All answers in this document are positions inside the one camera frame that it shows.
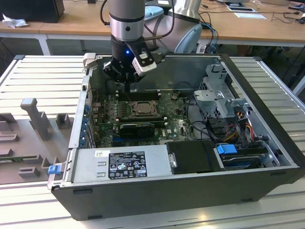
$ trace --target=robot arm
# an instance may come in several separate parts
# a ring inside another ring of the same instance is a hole
[[[104,72],[124,83],[129,92],[131,83],[140,81],[160,62],[155,61],[151,48],[164,46],[172,52],[190,53],[201,34],[200,3],[177,0],[169,15],[145,21],[145,0],[110,0],[112,59]]]

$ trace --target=gray plastic part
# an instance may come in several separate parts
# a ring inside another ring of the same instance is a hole
[[[50,122],[48,120],[48,117],[47,117],[46,113],[44,111],[42,111],[42,112],[39,112],[39,115],[42,118],[43,122],[48,123],[48,127],[49,127]],[[36,130],[36,127],[35,127],[35,125],[33,125],[32,121],[30,120],[29,122],[30,122],[30,125],[33,127],[33,129]]]
[[[41,168],[47,173],[50,165],[51,164],[49,163],[48,159],[45,157],[42,161]]]
[[[13,153],[12,149],[0,149],[0,157],[12,156]]]
[[[71,128],[71,121],[68,114],[58,114],[56,116],[56,123],[58,129],[69,129]]]
[[[6,121],[7,123],[16,123],[17,122],[11,113],[1,113],[0,121]]]
[[[21,109],[25,110],[31,121],[32,125],[36,127],[36,130],[43,141],[48,140],[50,138],[50,134],[48,132],[48,123],[43,121],[39,111],[37,110],[37,100],[35,98],[24,98],[21,102]]]
[[[7,121],[0,121],[0,131],[9,131],[11,130],[10,125]]]
[[[42,157],[41,155],[37,155],[36,157],[34,158],[25,158],[23,160],[26,164],[37,164],[37,163],[42,163]]]
[[[16,55],[14,57],[14,60],[23,60],[24,57],[25,57],[25,55]]]
[[[40,171],[36,167],[23,167],[19,169],[19,176],[22,178],[39,177]]]
[[[16,142],[19,140],[18,135],[1,135],[0,134],[0,143],[2,142]]]

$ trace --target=power supply label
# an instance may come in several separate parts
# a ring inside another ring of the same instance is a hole
[[[111,180],[147,177],[144,151],[109,154],[108,164]]]

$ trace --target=power cable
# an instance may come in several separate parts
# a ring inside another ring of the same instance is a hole
[[[104,6],[105,6],[106,2],[107,2],[107,0],[105,0],[105,1],[103,2],[102,6],[101,6],[101,10],[100,10],[100,19],[101,19],[101,21],[103,22],[103,24],[104,24],[105,26],[109,26],[109,25],[110,25],[110,22],[109,22],[109,21],[105,21],[104,18],[103,18],[103,10],[104,10]]]
[[[164,34],[164,35],[146,37],[146,38],[144,38],[144,41],[151,41],[151,40],[162,39],[162,38],[164,38],[164,37],[166,37],[166,36],[168,36],[168,35],[170,35],[170,34],[172,33],[172,31],[173,31],[173,29],[174,29],[174,27],[175,27],[175,8],[174,8],[174,2],[173,2],[173,0],[172,0],[172,5],[173,5],[173,7],[172,7],[172,9],[173,9],[173,16],[172,16],[173,21],[172,21],[172,27],[171,27],[171,29],[170,29],[166,34]]]

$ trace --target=white sticker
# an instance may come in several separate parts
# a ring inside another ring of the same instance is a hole
[[[4,164],[4,163],[12,163],[12,162],[13,162],[12,160],[3,160],[3,161],[0,161],[0,164],[1,164],[1,163],[3,163],[3,164]]]
[[[135,170],[134,173],[137,173],[137,174],[139,174],[139,173],[146,173],[146,169]]]
[[[170,3],[168,1],[164,1],[164,0],[158,0],[159,4],[163,4],[163,5],[169,5]]]
[[[110,150],[96,150],[95,157],[108,156]]]

